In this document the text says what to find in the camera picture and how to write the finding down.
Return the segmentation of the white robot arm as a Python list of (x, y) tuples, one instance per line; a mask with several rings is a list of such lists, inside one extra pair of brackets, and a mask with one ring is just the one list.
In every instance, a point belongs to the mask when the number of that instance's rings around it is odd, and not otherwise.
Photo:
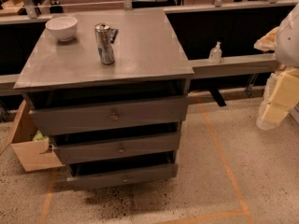
[(273, 50), (285, 70), (272, 73), (266, 81), (257, 126), (276, 128), (299, 104), (299, 4), (279, 27), (272, 29), (254, 44), (261, 51)]

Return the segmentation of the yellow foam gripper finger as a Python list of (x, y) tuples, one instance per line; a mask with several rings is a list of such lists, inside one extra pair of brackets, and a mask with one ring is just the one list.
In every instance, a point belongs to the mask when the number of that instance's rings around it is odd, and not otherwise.
[(267, 79), (256, 125), (262, 130), (276, 128), (299, 104), (299, 69), (272, 73)]

